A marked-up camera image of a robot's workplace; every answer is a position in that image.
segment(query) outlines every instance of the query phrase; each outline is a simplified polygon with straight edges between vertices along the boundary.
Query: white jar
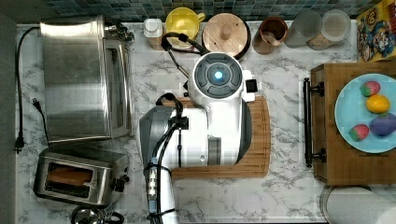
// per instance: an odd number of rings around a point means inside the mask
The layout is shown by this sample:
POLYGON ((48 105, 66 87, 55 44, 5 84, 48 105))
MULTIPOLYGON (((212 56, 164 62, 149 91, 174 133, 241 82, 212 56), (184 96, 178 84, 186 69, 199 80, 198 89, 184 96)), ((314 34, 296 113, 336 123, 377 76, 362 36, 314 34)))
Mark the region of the white jar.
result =
POLYGON ((161 38, 164 34, 163 22, 159 19, 147 19, 143 23, 143 33, 150 45, 156 50, 163 50, 161 38))

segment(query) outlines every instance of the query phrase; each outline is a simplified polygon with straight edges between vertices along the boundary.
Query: light blue plate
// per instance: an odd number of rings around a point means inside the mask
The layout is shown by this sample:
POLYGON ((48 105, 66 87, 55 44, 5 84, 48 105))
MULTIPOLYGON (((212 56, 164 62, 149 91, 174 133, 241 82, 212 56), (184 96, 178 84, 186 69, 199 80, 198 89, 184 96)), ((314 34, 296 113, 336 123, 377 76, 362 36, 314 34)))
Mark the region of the light blue plate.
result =
POLYGON ((381 153, 396 147, 396 132, 379 137, 372 132, 356 142, 349 134, 351 128, 358 124, 370 127, 370 122, 378 117, 366 109, 365 97, 361 94, 361 84, 366 81, 377 81, 381 85, 378 94, 385 95, 390 101, 389 113, 396 115, 396 80, 380 74, 367 74, 351 80, 340 92, 335 103, 334 116, 338 131, 344 139, 353 147, 369 153, 381 153))

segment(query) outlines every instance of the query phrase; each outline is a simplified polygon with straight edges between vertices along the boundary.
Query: black handle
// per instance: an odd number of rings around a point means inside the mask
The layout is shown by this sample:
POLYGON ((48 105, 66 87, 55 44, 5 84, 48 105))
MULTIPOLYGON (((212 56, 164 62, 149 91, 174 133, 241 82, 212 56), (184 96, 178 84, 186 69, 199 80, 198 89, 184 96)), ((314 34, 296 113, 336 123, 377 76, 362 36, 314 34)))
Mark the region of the black handle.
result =
POLYGON ((312 160, 319 158, 322 162, 326 162, 326 149, 322 148, 319 153, 312 153, 312 113, 311 113, 311 91, 317 92, 319 96, 324 96, 324 83, 319 82, 316 87, 311 88, 309 78, 304 79, 304 135, 305 135, 305 163, 306 167, 312 167, 312 160))

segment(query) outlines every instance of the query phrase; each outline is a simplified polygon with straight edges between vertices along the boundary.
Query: wooden tray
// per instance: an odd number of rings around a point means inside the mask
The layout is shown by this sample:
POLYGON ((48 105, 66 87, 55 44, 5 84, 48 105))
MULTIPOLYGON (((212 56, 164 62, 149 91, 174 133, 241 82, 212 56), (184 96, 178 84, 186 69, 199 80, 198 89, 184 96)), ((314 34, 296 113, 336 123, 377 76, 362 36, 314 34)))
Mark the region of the wooden tray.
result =
MULTIPOLYGON (((194 108, 190 98, 177 98, 186 108, 194 108)), ((173 178, 211 177, 264 177, 268 173, 271 153, 271 130, 267 102, 256 96, 256 101, 247 103, 252 118, 252 141, 247 154, 234 166, 204 166, 177 168, 173 178)))
POLYGON ((327 153, 326 163, 315 161, 314 175, 327 185, 396 183, 395 149, 375 154, 357 150, 344 140, 335 124, 339 93, 349 81, 369 73, 396 78, 396 62, 325 63, 311 70, 311 87, 322 81, 325 88, 324 97, 311 94, 313 149, 318 153, 325 148, 327 153))

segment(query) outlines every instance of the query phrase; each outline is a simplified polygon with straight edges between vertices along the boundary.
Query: yellow mug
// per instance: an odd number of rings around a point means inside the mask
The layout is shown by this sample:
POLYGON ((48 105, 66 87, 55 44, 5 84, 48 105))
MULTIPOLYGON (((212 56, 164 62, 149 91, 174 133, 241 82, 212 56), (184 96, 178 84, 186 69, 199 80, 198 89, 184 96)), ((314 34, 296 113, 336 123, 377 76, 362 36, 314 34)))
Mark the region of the yellow mug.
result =
MULTIPOLYGON (((204 13, 197 15, 187 7, 178 7, 173 9, 166 17, 165 29, 166 32, 182 33, 187 35, 189 39, 195 40, 198 35, 199 24, 204 19, 204 13)), ((189 43, 177 40, 177 38, 172 38, 172 42, 182 48, 191 46, 189 43)))

